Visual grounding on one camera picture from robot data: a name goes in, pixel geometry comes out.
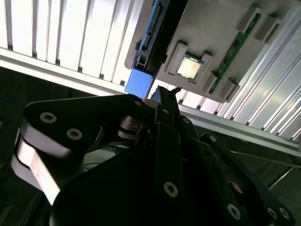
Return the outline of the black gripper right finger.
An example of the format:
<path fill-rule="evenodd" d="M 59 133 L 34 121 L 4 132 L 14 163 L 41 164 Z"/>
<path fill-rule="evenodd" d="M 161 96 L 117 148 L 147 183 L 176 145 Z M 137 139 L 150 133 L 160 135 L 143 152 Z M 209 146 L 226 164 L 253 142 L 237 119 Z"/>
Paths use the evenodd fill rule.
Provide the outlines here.
<path fill-rule="evenodd" d="M 164 90 L 164 105 L 172 111 L 185 139 L 185 150 L 200 167 L 209 191 L 204 209 L 213 226 L 293 226 L 295 219 L 263 183 L 212 133 L 199 136 L 192 122 L 180 114 L 177 87 Z"/>

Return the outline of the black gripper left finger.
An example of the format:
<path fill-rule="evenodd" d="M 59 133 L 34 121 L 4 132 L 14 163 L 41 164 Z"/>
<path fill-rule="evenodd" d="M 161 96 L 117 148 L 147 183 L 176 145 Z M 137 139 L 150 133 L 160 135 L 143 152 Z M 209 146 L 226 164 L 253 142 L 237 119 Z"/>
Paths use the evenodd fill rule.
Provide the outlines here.
<path fill-rule="evenodd" d="M 14 172 L 54 204 L 81 173 L 85 154 L 109 146 L 180 147 L 179 88 L 158 87 L 151 99 L 132 94 L 38 101 L 24 109 Z"/>

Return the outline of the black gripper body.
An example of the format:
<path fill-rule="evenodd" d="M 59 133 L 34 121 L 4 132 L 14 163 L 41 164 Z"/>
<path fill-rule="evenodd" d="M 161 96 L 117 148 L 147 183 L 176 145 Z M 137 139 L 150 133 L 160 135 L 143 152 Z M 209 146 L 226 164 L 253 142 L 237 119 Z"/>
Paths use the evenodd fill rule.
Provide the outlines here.
<path fill-rule="evenodd" d="M 210 193 L 183 150 L 184 192 L 170 197 L 154 180 L 154 151 L 132 150 L 72 180 L 57 196 L 52 226 L 211 226 Z"/>

